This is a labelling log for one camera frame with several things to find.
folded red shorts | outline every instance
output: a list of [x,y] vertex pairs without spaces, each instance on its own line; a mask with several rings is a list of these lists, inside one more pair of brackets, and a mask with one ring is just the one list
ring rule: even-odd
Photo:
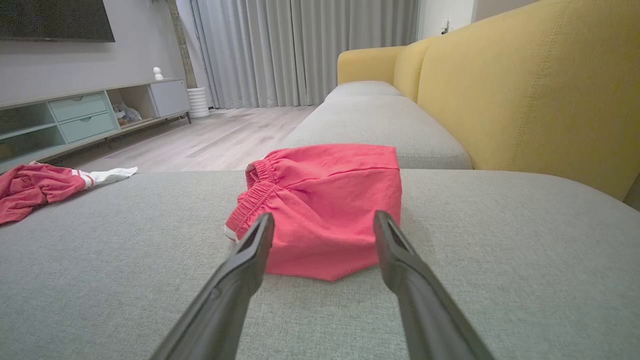
[[260,214],[272,213],[275,232],[266,268],[272,274],[340,279],[378,263],[376,210],[400,223],[395,147],[328,144],[275,150],[247,166],[246,182],[248,190],[227,220],[227,234],[241,239]]

tv cabinet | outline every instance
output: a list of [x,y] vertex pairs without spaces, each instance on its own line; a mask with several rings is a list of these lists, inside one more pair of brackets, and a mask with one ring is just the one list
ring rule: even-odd
[[[112,104],[121,102],[138,110],[142,119],[119,124]],[[181,79],[0,103],[0,173],[167,119],[187,116],[191,123],[189,110]]]

yellow sofa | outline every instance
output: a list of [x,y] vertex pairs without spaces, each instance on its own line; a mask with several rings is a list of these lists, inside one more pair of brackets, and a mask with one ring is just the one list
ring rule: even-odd
[[346,51],[338,84],[390,83],[475,169],[623,200],[640,172],[640,1],[542,0],[408,46]]

green drawer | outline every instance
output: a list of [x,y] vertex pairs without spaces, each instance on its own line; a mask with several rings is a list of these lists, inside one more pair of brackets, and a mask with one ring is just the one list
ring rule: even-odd
[[49,106],[58,122],[107,111],[101,93],[49,101]]
[[113,130],[113,122],[109,113],[104,113],[60,124],[60,129],[67,142],[72,143]]

white figurine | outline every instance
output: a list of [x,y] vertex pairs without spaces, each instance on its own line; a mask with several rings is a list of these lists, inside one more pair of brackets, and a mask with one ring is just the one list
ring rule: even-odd
[[162,80],[162,79],[164,79],[164,78],[162,77],[162,70],[160,70],[160,68],[159,68],[159,67],[154,67],[154,74],[155,74],[155,76],[154,76],[154,77],[155,77],[155,79],[156,79],[156,80]]

